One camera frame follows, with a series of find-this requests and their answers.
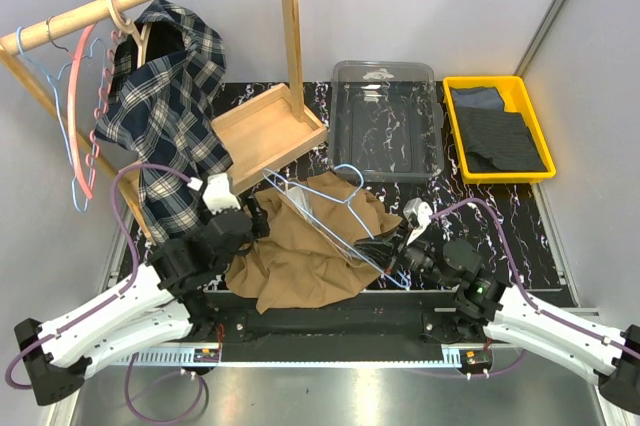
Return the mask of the tan brown garment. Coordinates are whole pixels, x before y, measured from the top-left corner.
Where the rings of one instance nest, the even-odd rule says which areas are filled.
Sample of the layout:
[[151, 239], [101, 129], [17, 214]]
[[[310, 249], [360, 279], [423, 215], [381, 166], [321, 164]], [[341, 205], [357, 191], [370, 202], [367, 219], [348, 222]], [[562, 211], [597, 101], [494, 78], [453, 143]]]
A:
[[[332, 172], [310, 177], [304, 184], [338, 199], [345, 199], [355, 187]], [[255, 242], [247, 255], [234, 259], [225, 282], [234, 294], [255, 299], [259, 313], [319, 308], [350, 299], [380, 277], [364, 261], [340, 253], [274, 188], [257, 192], [256, 198], [267, 211], [270, 235]], [[319, 220], [351, 245], [368, 237], [345, 206], [313, 195], [309, 199]], [[357, 193], [352, 205], [374, 236], [401, 223], [366, 190]]]

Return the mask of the navy plaid skirt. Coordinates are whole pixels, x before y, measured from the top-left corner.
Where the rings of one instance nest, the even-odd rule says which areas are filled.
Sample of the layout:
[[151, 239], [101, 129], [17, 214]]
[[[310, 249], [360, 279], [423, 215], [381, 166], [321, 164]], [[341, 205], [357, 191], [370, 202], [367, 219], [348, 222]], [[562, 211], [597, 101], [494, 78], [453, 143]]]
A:
[[142, 215], [157, 244], [200, 225], [194, 192], [179, 173], [206, 179], [233, 160], [214, 132], [212, 103], [226, 71], [221, 36], [193, 11], [154, 0], [136, 21], [150, 37], [143, 65], [127, 38], [116, 49], [108, 111], [99, 139], [135, 153]]

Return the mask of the light wooden hanger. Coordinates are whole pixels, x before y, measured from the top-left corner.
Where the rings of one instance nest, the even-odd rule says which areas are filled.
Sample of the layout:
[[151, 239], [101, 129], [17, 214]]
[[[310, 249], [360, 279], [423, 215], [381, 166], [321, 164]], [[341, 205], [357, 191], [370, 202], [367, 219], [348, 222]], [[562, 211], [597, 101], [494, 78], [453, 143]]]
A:
[[120, 32], [129, 35], [137, 46], [137, 62], [140, 68], [146, 62], [146, 52], [151, 33], [151, 24], [144, 23], [141, 29], [138, 29], [135, 22], [125, 18], [117, 9], [114, 0], [106, 0], [109, 15], [119, 29]]

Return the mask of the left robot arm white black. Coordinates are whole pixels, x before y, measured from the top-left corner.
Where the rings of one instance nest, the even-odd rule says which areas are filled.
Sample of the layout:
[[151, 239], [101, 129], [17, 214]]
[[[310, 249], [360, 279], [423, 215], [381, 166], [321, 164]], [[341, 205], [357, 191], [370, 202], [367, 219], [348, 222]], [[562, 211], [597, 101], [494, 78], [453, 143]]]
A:
[[54, 320], [14, 328], [39, 406], [57, 403], [120, 359], [161, 343], [203, 342], [216, 318], [204, 288], [269, 235], [256, 197], [224, 202], [203, 226], [163, 243], [125, 279]]

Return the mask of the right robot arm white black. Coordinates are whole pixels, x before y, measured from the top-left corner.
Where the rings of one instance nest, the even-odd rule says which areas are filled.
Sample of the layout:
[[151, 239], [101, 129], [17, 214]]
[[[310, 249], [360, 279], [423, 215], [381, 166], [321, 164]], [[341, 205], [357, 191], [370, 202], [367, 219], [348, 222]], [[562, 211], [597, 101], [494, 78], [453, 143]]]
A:
[[613, 405], [639, 412], [638, 326], [603, 326], [536, 299], [497, 278], [465, 240], [436, 249], [422, 240], [378, 237], [355, 248], [384, 270], [406, 270], [452, 289], [452, 312], [427, 316], [429, 337], [445, 344], [481, 337], [511, 343], [581, 376]]

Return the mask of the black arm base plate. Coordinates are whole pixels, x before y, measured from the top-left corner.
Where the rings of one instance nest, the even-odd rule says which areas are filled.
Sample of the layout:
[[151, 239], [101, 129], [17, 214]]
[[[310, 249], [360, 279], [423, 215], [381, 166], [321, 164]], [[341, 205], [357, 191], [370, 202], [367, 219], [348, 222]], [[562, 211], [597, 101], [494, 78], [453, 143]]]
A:
[[486, 342], [480, 329], [457, 337], [442, 328], [454, 313], [451, 292], [365, 291], [319, 309], [270, 309], [264, 313], [257, 311], [256, 300], [229, 291], [208, 292], [204, 297], [216, 323], [224, 329], [222, 345], [269, 336], [391, 336], [441, 345]]

